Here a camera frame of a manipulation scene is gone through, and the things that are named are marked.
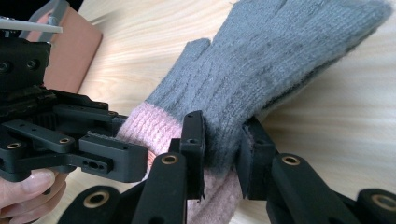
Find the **human hand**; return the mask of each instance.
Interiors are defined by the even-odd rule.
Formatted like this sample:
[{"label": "human hand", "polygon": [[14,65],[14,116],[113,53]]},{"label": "human hand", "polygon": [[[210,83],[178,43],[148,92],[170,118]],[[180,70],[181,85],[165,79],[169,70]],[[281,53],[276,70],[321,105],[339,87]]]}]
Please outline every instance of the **human hand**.
[{"label": "human hand", "polygon": [[49,213],[64,194],[66,177],[39,169],[18,183],[0,178],[0,224],[28,223]]}]

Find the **ribbed knit fabric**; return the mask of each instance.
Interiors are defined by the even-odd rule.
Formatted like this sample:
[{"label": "ribbed knit fabric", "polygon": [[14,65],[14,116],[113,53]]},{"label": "ribbed knit fabric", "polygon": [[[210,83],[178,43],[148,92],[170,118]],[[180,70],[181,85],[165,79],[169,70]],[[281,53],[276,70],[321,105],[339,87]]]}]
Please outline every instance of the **ribbed knit fabric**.
[{"label": "ribbed knit fabric", "polygon": [[390,13],[380,0],[240,1],[211,45],[201,39],[186,46],[118,138],[159,155],[180,137],[184,115],[203,110],[205,200],[188,203],[188,223],[228,223],[241,199],[230,168],[242,124],[295,94]]}]

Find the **light wood surface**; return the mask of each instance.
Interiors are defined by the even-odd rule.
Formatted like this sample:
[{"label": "light wood surface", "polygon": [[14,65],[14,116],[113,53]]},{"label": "light wood surface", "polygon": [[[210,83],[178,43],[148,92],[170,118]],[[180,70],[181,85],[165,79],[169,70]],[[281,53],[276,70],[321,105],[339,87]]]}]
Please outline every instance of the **light wood surface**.
[{"label": "light wood surface", "polygon": [[[188,41],[216,33],[232,4],[85,0],[79,13],[104,39],[79,93],[128,115]],[[281,152],[305,158],[332,189],[352,199],[366,188],[396,193],[396,15],[262,123]],[[55,223],[95,185],[131,187],[75,171],[60,204],[37,223]],[[241,202],[231,223],[270,223],[265,202]]]}]

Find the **wooden table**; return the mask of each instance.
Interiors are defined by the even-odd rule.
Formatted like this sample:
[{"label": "wooden table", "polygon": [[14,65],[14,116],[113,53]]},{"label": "wooden table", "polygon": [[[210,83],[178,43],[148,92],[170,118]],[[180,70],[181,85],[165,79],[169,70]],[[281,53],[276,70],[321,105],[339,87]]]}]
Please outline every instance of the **wooden table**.
[{"label": "wooden table", "polygon": [[[94,1],[80,14],[104,34],[79,91],[123,115],[144,101],[188,41],[212,37],[230,1]],[[334,190],[396,193],[396,14],[341,62],[262,121],[281,152],[305,158]],[[84,189],[121,184],[73,172],[60,204],[37,223],[55,223]],[[243,201],[231,223],[269,223],[265,202]]]}]

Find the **pink knitted cuff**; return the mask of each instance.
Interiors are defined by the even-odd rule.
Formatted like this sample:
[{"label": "pink knitted cuff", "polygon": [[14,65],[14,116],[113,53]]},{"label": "pink knitted cuff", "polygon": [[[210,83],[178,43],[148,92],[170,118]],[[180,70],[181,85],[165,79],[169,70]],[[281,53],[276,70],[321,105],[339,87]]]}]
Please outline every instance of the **pink knitted cuff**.
[{"label": "pink knitted cuff", "polygon": [[142,103],[119,130],[117,138],[148,149],[148,167],[156,156],[168,151],[172,138],[180,138],[181,124],[163,109]]}]

